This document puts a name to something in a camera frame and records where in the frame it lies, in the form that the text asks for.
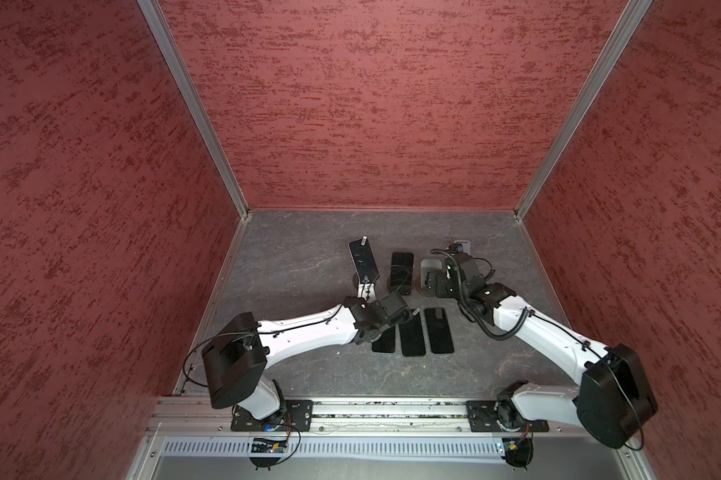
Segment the purple phone stand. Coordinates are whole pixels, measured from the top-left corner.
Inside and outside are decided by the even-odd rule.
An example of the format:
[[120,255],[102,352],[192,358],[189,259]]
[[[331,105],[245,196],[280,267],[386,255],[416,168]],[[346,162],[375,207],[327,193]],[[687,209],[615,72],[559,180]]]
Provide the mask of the purple phone stand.
[[472,254],[472,245],[470,241],[456,240],[454,246],[458,252],[466,253],[468,255]]

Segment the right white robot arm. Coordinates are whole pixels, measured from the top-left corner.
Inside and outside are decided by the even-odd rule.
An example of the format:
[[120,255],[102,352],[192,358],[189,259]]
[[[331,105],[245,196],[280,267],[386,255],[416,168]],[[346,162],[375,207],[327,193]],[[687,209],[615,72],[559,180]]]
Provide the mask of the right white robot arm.
[[592,340],[540,312],[515,290],[490,282],[464,251],[439,249],[440,298],[456,300],[462,316],[494,341],[521,340],[572,380],[570,387],[517,381],[497,397],[495,417],[508,432],[536,421],[583,428],[604,446],[626,447],[659,406],[640,356],[619,344]]

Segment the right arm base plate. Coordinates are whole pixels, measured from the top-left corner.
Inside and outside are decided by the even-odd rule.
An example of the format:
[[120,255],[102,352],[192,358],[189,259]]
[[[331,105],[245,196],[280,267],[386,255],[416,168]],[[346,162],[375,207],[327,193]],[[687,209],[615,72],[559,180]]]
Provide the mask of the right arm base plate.
[[549,432],[544,420],[526,420],[510,401],[479,401],[466,403],[471,431],[492,433]]

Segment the white-edged black phone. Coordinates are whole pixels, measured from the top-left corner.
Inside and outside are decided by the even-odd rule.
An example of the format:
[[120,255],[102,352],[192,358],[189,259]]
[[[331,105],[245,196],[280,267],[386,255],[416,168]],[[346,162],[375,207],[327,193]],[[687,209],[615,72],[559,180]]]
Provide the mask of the white-edged black phone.
[[454,353],[454,340],[446,310],[442,307],[427,308],[425,310],[425,321],[432,354]]

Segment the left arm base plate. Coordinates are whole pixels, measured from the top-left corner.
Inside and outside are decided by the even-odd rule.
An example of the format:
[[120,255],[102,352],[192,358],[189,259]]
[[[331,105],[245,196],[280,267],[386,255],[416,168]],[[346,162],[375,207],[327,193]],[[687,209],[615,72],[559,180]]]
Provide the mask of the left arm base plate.
[[248,410],[237,405],[232,408],[232,432],[287,432],[296,426],[300,432],[310,430],[314,401],[306,399],[287,399],[286,414],[271,420],[256,420]]

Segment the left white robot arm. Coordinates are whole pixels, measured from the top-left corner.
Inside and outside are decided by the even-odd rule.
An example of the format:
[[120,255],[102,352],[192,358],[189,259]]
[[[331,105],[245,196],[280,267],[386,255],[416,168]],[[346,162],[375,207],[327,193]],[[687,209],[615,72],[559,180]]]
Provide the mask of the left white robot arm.
[[244,312],[200,344],[210,405],[240,406],[256,420],[278,417],[284,399],[278,383],[264,376],[268,368],[325,347],[373,343],[418,313],[398,292],[372,302],[348,297],[326,311],[286,320]]

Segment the dark phone with sticker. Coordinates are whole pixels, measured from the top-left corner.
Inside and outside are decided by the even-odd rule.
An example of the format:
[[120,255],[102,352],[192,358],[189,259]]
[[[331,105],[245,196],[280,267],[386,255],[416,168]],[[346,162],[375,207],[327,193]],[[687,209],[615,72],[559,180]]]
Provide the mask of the dark phone with sticker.
[[391,327],[385,330],[381,336],[372,343],[372,350],[375,353],[393,354],[397,348],[397,328]]

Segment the silver-edged phone with sticker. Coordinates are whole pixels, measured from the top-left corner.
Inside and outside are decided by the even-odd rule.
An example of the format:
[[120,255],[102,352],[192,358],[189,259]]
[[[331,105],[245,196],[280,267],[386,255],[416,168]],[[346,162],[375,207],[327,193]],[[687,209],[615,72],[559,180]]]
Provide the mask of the silver-edged phone with sticker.
[[405,357],[422,357],[427,353],[421,314],[399,325],[402,354]]

